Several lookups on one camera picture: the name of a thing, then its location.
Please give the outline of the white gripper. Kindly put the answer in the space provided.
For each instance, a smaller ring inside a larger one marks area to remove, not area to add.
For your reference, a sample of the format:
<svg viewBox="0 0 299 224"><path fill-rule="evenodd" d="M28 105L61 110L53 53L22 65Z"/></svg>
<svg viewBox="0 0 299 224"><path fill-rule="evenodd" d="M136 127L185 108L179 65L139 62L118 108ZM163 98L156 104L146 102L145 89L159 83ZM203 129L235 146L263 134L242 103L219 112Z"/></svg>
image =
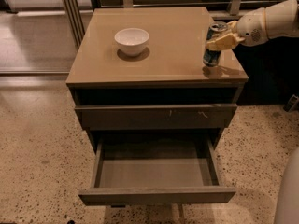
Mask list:
<svg viewBox="0 0 299 224"><path fill-rule="evenodd" d="M228 34L212 37L206 42L207 49L222 51L234 49L240 43L247 47L264 44L268 41L265 9L252 10L238 21L221 21L219 23L219 32Z"/></svg>

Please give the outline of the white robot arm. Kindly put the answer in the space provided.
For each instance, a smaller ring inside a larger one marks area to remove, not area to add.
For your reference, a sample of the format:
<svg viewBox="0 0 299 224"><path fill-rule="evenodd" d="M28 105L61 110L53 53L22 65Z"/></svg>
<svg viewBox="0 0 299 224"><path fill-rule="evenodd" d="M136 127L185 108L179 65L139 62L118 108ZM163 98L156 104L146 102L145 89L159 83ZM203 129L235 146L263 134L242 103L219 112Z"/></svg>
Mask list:
<svg viewBox="0 0 299 224"><path fill-rule="evenodd" d="M271 7L261 7L224 24L220 32L206 42L212 51L234 49L239 44L254 47L278 37L298 37L298 3L287 0Z"/></svg>

